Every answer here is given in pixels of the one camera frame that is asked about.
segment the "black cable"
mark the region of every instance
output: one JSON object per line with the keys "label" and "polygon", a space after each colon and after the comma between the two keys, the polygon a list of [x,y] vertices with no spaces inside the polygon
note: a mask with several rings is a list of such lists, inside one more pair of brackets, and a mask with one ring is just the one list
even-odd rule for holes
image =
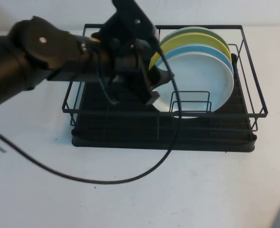
{"label": "black cable", "polygon": [[172,149],[173,149],[173,146],[178,138],[178,134],[179,134],[179,131],[180,131],[180,126],[181,126],[181,118],[182,118],[182,108],[181,108],[181,100],[180,100],[180,96],[179,96],[179,92],[178,92],[178,87],[177,87],[177,84],[174,80],[174,77],[173,77],[173,74],[172,74],[172,71],[169,67],[169,64],[161,50],[161,48],[158,46],[158,53],[161,55],[161,58],[163,60],[163,62],[165,63],[165,66],[168,70],[168,73],[170,74],[170,77],[171,77],[171,81],[173,83],[173,87],[174,87],[174,91],[175,91],[175,94],[176,94],[176,99],[177,99],[177,102],[178,102],[178,109],[179,109],[179,121],[178,121],[178,126],[177,126],[177,129],[174,133],[174,137],[173,137],[173,141],[172,143],[170,144],[170,147],[168,149],[168,151],[166,152],[166,154],[163,156],[163,158],[161,158],[161,160],[156,164],[154,165],[152,168],[150,168],[149,170],[147,170],[146,172],[138,175],[138,176],[135,176],[135,177],[132,177],[132,178],[129,178],[129,179],[125,179],[125,180],[110,180],[110,181],[106,181],[106,180],[89,180],[89,179],[84,179],[84,178],[79,178],[79,177],[74,177],[74,176],[71,176],[71,175],[68,175],[68,174],[64,174],[64,173],[61,173],[59,171],[56,171],[42,163],[40,163],[39,161],[37,161],[36,159],[34,159],[33,157],[31,157],[30,155],[28,155],[27,153],[25,153],[21,148],[19,148],[17,145],[15,145],[14,143],[12,143],[9,139],[7,139],[5,136],[1,135],[0,134],[0,140],[2,140],[3,142],[5,142],[8,146],[10,146],[12,149],[14,149],[17,153],[19,153],[21,156],[23,156],[24,158],[26,158],[27,160],[29,160],[30,162],[34,163],[35,165],[41,167],[42,169],[48,171],[48,172],[51,172],[57,176],[60,176],[62,178],[66,178],[66,179],[69,179],[69,180],[73,180],[73,181],[79,181],[79,182],[84,182],[84,183],[91,183],[91,184],[123,184],[123,183],[128,183],[128,182],[132,182],[132,181],[136,181],[144,176],[147,176],[148,174],[152,173],[154,170],[156,170],[164,161],[165,159],[169,156],[169,154],[171,153]]}

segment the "plate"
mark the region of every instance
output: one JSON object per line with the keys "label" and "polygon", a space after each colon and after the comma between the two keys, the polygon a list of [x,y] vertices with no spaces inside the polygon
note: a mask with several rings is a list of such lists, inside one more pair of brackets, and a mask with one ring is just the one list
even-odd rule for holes
{"label": "plate", "polygon": [[[221,51],[226,57],[232,61],[230,51],[227,47],[218,39],[203,33],[189,32],[183,33],[181,35],[175,36],[161,45],[162,51],[166,54],[168,51],[178,48],[180,46],[189,45],[189,44],[204,44],[209,45],[218,51]],[[157,60],[160,58],[158,53],[155,53],[150,60],[149,68],[151,68]]]}
{"label": "plate", "polygon": [[219,36],[217,33],[213,32],[213,31],[203,28],[203,27],[185,27],[185,28],[181,28],[176,31],[173,31],[172,33],[168,34],[166,37],[164,37],[164,39],[161,40],[160,45],[162,45],[164,42],[168,41],[169,39],[171,39],[174,36],[178,36],[180,34],[187,33],[187,32],[201,32],[201,33],[210,35],[212,37],[215,37],[216,39],[220,40],[227,47],[228,50],[230,50],[228,44],[225,42],[225,40],[221,36]]}
{"label": "plate", "polygon": [[[206,54],[210,54],[218,59],[220,59],[222,62],[224,62],[228,68],[231,70],[232,74],[234,74],[233,66],[230,62],[230,60],[220,51],[217,49],[210,47],[208,45],[202,45],[202,44],[190,44],[190,45],[185,45],[181,47],[177,47],[165,54],[166,59],[170,59],[173,56],[183,54],[184,52],[204,52]],[[159,58],[159,60],[156,62],[156,66],[160,65],[162,62],[162,59]]]}
{"label": "plate", "polygon": [[[182,111],[215,111],[229,99],[234,86],[233,74],[218,58],[203,52],[188,52],[167,61],[175,74]],[[157,67],[166,70],[163,62]],[[171,83],[162,85],[154,91],[160,95],[153,104],[156,109],[160,112],[178,111],[177,102],[174,103],[175,95],[172,96],[174,89]]]}

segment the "dish rack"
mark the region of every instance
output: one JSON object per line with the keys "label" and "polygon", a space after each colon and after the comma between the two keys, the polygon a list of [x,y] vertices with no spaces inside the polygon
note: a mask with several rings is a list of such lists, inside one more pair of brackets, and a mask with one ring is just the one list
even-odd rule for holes
{"label": "dish rack", "polygon": [[[87,29],[98,29],[100,24],[86,24]],[[189,25],[156,26],[159,36],[168,29],[180,29]],[[183,111],[175,150],[251,152],[254,150],[258,130],[258,118],[268,114],[261,88],[256,76],[250,51],[242,26],[203,25],[214,31],[236,31],[240,45],[229,43],[234,69],[234,89],[228,101],[217,111],[211,112],[209,91],[180,91],[180,93],[206,93],[203,102],[206,110]],[[114,147],[166,150],[174,135],[178,118],[173,112],[177,105],[174,93],[170,110],[159,112],[153,106],[145,106],[122,85],[115,85],[120,103],[111,105],[97,83],[70,82],[62,110],[71,116],[72,143],[85,147]]]}

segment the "white plate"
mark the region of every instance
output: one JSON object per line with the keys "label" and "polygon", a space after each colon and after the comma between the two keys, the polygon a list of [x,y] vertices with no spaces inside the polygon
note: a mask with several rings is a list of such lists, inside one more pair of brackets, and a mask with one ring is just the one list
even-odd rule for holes
{"label": "white plate", "polygon": [[[229,99],[234,87],[233,74],[221,60],[203,52],[187,52],[173,56],[167,61],[175,74],[174,78],[182,101],[182,111],[206,112],[207,109],[215,111]],[[163,61],[157,67],[167,70]],[[156,109],[161,112],[178,111],[177,102],[173,105],[176,97],[175,94],[172,96],[174,88],[170,82],[154,91],[160,95],[154,103]]]}

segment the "blue plate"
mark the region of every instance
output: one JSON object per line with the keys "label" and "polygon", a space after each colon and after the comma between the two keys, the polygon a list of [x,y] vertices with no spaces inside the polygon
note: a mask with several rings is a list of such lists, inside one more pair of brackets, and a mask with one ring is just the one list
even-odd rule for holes
{"label": "blue plate", "polygon": [[[173,56],[177,56],[186,52],[203,52],[206,54],[209,54],[211,56],[216,57],[217,59],[221,60],[224,62],[228,68],[231,70],[232,74],[234,74],[233,66],[230,62],[230,60],[223,54],[222,52],[218,51],[217,49],[214,49],[211,46],[208,45],[202,45],[202,44],[190,44],[190,45],[185,45],[185,46],[180,46],[177,47],[165,54],[166,59],[170,59]],[[163,63],[162,59],[159,58],[158,61],[156,62],[156,66],[160,65]]]}

